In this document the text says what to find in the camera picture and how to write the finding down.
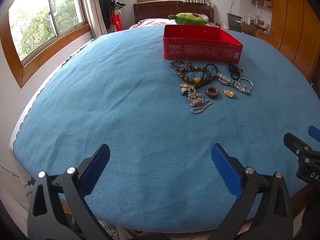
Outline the gold pendant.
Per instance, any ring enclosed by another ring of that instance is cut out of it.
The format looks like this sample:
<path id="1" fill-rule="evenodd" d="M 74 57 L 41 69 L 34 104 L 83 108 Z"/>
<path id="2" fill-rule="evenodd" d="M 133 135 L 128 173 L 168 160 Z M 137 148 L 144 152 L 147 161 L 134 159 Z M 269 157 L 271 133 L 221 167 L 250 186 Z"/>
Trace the gold pendant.
<path id="1" fill-rule="evenodd" d="M 225 94 L 225 96 L 227 96 L 229 98 L 234 98 L 234 96 L 235 96 L 235 93 L 231 90 L 223 89 L 222 91 Z"/>

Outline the silver metal watch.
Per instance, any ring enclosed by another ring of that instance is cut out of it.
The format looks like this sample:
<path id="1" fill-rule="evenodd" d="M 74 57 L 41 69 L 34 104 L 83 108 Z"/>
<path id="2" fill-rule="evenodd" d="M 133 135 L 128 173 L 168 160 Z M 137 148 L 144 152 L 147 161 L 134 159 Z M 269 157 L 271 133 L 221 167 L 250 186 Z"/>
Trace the silver metal watch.
<path id="1" fill-rule="evenodd" d="M 253 89 L 253 83 L 244 77 L 241 77 L 238 81 L 233 80 L 231 78 L 228 78 L 227 76 L 221 74 L 220 72 L 217 72 L 215 74 L 215 77 L 217 77 L 217 80 L 219 81 L 219 83 L 223 84 L 224 86 L 229 86 L 229 87 L 233 87 L 234 89 L 244 93 L 244 94 L 250 94 L 251 90 Z M 242 86 L 240 84 L 240 80 L 245 80 L 248 81 L 251 85 L 251 88 L 247 88 L 246 86 Z"/>

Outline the black cord gold charm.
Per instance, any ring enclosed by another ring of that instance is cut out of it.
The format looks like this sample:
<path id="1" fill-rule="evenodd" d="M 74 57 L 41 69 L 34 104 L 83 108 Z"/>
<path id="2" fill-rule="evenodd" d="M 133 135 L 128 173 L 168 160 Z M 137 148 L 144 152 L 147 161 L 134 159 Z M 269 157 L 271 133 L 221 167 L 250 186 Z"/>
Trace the black cord gold charm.
<path id="1" fill-rule="evenodd" d="M 201 77 L 188 77 L 185 75 L 186 72 L 200 72 Z M 214 80 L 215 74 L 218 73 L 218 68 L 212 63 L 204 67 L 188 63 L 185 67 L 179 67 L 177 73 L 178 77 L 184 81 L 180 84 L 181 93 L 183 96 L 187 96 L 189 93 L 195 93 L 198 88 L 210 84 Z"/>

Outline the wooden wardrobe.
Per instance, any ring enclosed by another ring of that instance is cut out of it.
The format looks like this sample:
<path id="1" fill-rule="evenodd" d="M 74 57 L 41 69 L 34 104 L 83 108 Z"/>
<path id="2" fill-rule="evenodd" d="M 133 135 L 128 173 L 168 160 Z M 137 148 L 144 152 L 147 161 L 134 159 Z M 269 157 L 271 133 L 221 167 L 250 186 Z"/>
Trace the wooden wardrobe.
<path id="1" fill-rule="evenodd" d="M 311 80 L 319 59 L 319 20 L 307 0 L 273 0 L 267 41 Z"/>

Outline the wooden desk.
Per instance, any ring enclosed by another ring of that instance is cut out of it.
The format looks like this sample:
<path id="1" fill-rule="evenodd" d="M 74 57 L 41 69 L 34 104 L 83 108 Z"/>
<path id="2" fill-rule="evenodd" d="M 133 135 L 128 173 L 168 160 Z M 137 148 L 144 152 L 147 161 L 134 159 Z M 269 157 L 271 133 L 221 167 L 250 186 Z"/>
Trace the wooden desk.
<path id="1" fill-rule="evenodd" d="M 267 42 L 268 35 L 266 33 L 264 33 L 261 29 L 258 29 L 256 27 L 254 27 L 253 25 L 250 25 L 250 24 L 243 22 L 242 23 L 242 31 L 245 34 L 257 37 L 257 38 Z"/>

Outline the blue bed cover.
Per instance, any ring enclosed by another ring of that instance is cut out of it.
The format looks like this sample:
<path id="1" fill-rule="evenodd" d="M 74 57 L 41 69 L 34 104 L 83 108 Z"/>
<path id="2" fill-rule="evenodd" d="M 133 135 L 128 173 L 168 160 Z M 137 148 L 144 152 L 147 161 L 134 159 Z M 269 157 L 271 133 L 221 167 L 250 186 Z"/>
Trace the blue bed cover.
<path id="1" fill-rule="evenodd" d="M 215 143 L 260 174 L 280 171 L 289 193 L 304 187 L 290 132 L 319 126 L 319 98 L 270 44 L 241 33 L 239 66 L 254 88 L 223 93 L 191 112 L 177 73 L 163 57 L 163 26 L 97 38 L 71 57 L 36 97 L 13 144 L 33 177 L 78 166 L 102 144 L 110 161 L 86 197 L 95 216 L 126 228 L 199 232 L 216 228 L 235 202 L 214 166 Z"/>

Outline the black office chair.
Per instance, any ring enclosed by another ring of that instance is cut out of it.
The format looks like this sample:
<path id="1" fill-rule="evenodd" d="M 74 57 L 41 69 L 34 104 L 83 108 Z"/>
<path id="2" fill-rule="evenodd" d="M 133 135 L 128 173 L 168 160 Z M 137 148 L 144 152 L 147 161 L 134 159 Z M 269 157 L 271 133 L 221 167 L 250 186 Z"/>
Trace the black office chair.
<path id="1" fill-rule="evenodd" d="M 242 33 L 242 17 L 227 13 L 229 30 Z"/>

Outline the red tin box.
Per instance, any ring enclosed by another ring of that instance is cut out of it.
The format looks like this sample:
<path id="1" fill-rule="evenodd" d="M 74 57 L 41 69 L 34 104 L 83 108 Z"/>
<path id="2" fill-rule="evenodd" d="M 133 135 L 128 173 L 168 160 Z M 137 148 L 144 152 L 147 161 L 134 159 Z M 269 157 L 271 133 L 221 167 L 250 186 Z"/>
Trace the red tin box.
<path id="1" fill-rule="evenodd" d="M 166 60 L 238 64 L 243 45 L 234 36 L 217 27 L 201 25 L 166 25 L 163 33 L 163 56 Z"/>

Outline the green avocado plush toy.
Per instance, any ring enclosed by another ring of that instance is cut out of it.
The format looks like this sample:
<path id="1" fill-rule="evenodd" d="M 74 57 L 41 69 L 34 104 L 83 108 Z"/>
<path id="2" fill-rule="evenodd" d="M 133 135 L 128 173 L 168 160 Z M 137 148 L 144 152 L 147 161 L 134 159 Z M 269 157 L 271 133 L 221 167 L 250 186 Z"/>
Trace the green avocado plush toy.
<path id="1" fill-rule="evenodd" d="M 178 25 L 206 25 L 206 21 L 199 14 L 181 12 L 176 15 L 169 15 L 170 20 L 175 20 Z"/>

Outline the dark wooden headboard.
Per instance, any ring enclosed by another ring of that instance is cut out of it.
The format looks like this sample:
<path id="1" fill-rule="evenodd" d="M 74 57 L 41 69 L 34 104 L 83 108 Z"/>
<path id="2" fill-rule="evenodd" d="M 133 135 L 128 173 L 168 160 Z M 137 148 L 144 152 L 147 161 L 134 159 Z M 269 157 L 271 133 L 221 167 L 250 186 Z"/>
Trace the dark wooden headboard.
<path id="1" fill-rule="evenodd" d="M 147 18 L 168 18 L 181 12 L 206 15 L 209 22 L 214 22 L 214 6 L 210 4 L 184 3 L 182 1 L 157 1 L 136 3 L 133 5 L 135 22 Z"/>

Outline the left beige curtain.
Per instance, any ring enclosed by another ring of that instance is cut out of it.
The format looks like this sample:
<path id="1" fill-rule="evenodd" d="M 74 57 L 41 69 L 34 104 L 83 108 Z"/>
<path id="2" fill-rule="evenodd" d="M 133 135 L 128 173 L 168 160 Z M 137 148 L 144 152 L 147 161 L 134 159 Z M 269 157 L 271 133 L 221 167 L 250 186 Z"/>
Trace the left beige curtain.
<path id="1" fill-rule="evenodd" d="M 107 34 L 98 0 L 84 0 L 85 11 L 92 35 L 99 37 Z"/>

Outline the coat rack with clothes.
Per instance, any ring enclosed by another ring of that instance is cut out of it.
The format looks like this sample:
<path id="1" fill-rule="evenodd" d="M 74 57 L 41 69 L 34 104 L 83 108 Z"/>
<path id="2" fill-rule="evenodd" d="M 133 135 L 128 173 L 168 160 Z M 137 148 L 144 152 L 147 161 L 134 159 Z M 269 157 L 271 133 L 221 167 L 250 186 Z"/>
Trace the coat rack with clothes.
<path id="1" fill-rule="evenodd" d="M 121 9 L 126 6 L 118 0 L 98 0 L 106 30 L 110 32 L 122 31 L 120 19 Z"/>

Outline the large wooden frame window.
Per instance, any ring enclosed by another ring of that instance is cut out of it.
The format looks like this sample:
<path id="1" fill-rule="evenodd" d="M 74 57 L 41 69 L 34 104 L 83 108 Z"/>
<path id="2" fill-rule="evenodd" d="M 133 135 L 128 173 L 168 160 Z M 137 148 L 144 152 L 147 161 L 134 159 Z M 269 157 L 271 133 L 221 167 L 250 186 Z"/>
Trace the large wooden frame window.
<path id="1" fill-rule="evenodd" d="M 19 87 L 90 29 L 84 0 L 1 0 L 1 44 Z"/>

